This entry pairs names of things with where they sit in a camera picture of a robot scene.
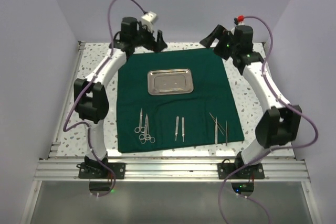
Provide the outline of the stainless steel instrument tray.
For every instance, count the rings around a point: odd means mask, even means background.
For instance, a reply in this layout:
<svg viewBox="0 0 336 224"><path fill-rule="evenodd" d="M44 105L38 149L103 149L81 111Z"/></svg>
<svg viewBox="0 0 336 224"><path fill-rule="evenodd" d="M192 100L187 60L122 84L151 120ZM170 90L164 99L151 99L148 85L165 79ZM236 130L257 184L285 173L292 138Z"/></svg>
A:
<svg viewBox="0 0 336 224"><path fill-rule="evenodd" d="M192 72L188 68L152 70L147 80L148 93L153 96L188 94L194 90Z"/></svg>

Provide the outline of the green surgical cloth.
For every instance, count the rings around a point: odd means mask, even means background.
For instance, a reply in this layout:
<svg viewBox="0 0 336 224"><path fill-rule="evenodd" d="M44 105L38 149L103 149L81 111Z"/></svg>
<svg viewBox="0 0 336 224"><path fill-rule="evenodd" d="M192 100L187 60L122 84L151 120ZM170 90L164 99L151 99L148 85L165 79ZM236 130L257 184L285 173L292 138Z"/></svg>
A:
<svg viewBox="0 0 336 224"><path fill-rule="evenodd" d="M189 94L158 95L148 93L147 75L152 70L188 68L194 90ZM244 140L236 104L223 61L208 49L167 51L133 55L118 71L117 88L118 151L137 153L215 144L215 123L211 113L225 129L228 143ZM134 129L143 110L149 118L150 135L155 143L141 144ZM175 122L179 116L177 141ZM181 119L185 117L182 142Z"/></svg>

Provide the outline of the broad steel tweezers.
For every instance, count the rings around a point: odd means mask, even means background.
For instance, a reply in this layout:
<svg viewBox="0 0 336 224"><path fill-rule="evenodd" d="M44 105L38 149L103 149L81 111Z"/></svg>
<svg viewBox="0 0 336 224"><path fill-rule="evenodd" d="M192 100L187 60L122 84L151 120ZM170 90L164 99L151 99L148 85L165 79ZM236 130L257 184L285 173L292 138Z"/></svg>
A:
<svg viewBox="0 0 336 224"><path fill-rule="evenodd" d="M218 144L218 124L217 124L217 117L215 118L215 144Z"/></svg>

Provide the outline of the thin steel tweezers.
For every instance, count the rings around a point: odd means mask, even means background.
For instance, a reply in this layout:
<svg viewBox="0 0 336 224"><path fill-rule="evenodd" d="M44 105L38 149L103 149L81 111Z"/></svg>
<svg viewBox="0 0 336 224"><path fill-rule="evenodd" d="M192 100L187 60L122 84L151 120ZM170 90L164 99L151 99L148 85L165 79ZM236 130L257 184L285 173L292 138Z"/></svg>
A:
<svg viewBox="0 0 336 224"><path fill-rule="evenodd" d="M220 123L218 122L218 119L215 118L211 113L209 113L211 118L213 119L217 129L221 132L222 135L225 135L225 129L220 125Z"/></svg>

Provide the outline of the steel scalpel handle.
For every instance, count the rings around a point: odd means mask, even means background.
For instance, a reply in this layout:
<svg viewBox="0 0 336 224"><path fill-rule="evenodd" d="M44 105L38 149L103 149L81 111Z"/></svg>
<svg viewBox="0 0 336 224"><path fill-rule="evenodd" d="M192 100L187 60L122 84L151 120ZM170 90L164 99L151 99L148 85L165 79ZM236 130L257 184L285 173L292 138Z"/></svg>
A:
<svg viewBox="0 0 336 224"><path fill-rule="evenodd" d="M182 126L182 142L185 140L185 117L181 119L181 126Z"/></svg>
<svg viewBox="0 0 336 224"><path fill-rule="evenodd" d="M177 136L179 132L179 116L176 117L176 122L175 122L175 141L177 141Z"/></svg>

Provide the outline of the steel ring-handled scissors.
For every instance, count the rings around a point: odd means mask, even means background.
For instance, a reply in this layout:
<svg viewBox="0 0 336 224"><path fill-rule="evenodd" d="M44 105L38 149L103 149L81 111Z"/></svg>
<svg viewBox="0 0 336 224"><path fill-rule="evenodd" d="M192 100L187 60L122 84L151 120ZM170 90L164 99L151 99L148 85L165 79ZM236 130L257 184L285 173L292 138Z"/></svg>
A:
<svg viewBox="0 0 336 224"><path fill-rule="evenodd" d="M143 121L143 110L140 110L139 113L139 125L134 129L135 133L144 133L144 126L142 125L142 121Z"/></svg>
<svg viewBox="0 0 336 224"><path fill-rule="evenodd" d="M150 134L148 133L148 129L147 127L143 128L143 131L141 132L141 134L139 135L139 140L141 141L148 141L150 139Z"/></svg>

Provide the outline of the steel forceps with ring handles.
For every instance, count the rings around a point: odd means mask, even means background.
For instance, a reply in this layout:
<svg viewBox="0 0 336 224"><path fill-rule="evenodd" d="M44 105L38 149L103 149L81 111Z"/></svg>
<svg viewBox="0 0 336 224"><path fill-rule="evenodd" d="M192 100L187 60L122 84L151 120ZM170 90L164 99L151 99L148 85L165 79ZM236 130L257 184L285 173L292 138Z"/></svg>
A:
<svg viewBox="0 0 336 224"><path fill-rule="evenodd" d="M155 143L155 137L150 135L148 115L145 116L144 127L142 127L141 134L139 136L139 140L140 140L141 144L145 144L147 142L149 142L151 144Z"/></svg>

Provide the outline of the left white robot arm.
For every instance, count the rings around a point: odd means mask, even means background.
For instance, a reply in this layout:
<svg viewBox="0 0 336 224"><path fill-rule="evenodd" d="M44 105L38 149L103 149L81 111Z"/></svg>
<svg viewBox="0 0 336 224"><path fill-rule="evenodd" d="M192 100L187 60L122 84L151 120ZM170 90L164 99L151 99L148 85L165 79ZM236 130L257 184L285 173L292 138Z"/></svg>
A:
<svg viewBox="0 0 336 224"><path fill-rule="evenodd" d="M88 151L79 164L79 178L108 178L112 169L108 165L104 142L104 120L109 112L106 93L109 82L134 54L137 47L160 52L167 47L162 32L154 30L157 15L147 12L140 19L125 17L121 29L112 37L104 59L84 79L73 85L74 106L80 119L88 125Z"/></svg>

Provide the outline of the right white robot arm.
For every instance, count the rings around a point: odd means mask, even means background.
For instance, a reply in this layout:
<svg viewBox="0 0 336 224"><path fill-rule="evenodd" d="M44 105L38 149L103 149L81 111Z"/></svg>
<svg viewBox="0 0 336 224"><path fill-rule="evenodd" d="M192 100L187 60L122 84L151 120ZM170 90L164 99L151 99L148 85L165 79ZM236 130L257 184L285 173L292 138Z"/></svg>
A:
<svg viewBox="0 0 336 224"><path fill-rule="evenodd" d="M234 162L233 174L246 178L260 160L275 150L281 150L297 137L300 115L282 100L279 89L272 80L265 81L269 73L262 55L253 49L253 29L247 25L237 25L232 30L217 25L200 44L209 48L217 40L215 55L224 60L231 58L234 67L247 80L260 102L263 116L255 128L255 140L240 151Z"/></svg>

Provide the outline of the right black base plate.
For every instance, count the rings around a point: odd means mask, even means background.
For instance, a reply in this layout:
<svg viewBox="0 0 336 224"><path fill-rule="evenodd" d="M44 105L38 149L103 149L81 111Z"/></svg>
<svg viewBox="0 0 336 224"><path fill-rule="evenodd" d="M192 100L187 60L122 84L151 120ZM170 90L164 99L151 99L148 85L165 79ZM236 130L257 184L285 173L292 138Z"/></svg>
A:
<svg viewBox="0 0 336 224"><path fill-rule="evenodd" d="M221 162L217 163L217 173L219 179L225 179L229 174L238 168L235 163ZM229 179L265 179L262 164L247 166L232 174Z"/></svg>

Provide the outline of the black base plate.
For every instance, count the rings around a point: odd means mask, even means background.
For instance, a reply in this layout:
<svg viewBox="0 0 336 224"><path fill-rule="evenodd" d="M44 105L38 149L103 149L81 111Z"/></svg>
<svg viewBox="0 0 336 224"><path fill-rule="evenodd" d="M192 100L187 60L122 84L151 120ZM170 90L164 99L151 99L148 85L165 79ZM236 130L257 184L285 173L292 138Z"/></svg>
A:
<svg viewBox="0 0 336 224"><path fill-rule="evenodd" d="M79 169L78 177L80 179L110 179L112 175L110 170L112 170L114 172L113 178L124 179L125 163L107 163L105 166L109 169L97 162L77 164L76 167Z"/></svg>
<svg viewBox="0 0 336 224"><path fill-rule="evenodd" d="M219 179L225 179L229 174L238 168L235 163L221 162L217 163L217 173ZM265 179L262 164L247 166L232 174L229 179Z"/></svg>

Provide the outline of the aluminium rail frame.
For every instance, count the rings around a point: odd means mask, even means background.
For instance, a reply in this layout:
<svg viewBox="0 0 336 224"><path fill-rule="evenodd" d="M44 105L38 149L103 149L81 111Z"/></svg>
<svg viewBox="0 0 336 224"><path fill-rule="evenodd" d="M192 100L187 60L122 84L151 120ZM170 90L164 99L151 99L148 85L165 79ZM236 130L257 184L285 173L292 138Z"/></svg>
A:
<svg viewBox="0 0 336 224"><path fill-rule="evenodd" d="M148 153L121 154L117 150L117 77L109 86L110 112L104 126L106 146L111 162L126 164L125 178L117 188L131 184L148 186L166 185L181 188L187 184L196 187L214 186L215 194L229 199L230 204L242 204L244 199L221 189L216 165L224 158L233 159L252 141L261 107L251 86L230 61L223 63L233 97L238 107L245 140L226 145L205 145ZM76 165L83 161L87 148L85 128L64 132L59 130L51 144L49 156L38 162L34 181L22 217L22 223L87 223L88 211L77 215L61 213L70 203L78 207L79 198L88 199L88 180L80 179ZM292 150L272 153L263 160L265 179L256 180L255 199L263 204L261 213L268 211L273 223L321 223L320 213L312 191L305 161L295 158Z"/></svg>

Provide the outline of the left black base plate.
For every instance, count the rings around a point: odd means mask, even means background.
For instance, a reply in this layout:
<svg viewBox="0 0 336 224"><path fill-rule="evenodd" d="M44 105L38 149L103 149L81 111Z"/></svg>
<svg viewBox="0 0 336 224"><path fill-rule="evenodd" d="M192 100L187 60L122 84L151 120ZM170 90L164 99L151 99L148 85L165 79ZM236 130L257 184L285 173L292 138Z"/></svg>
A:
<svg viewBox="0 0 336 224"><path fill-rule="evenodd" d="M113 178L124 179L125 163L107 163L105 166L109 169L97 162L77 164L76 167L79 169L78 177L80 179L110 179L112 175L110 170L112 170L114 172Z"/></svg>

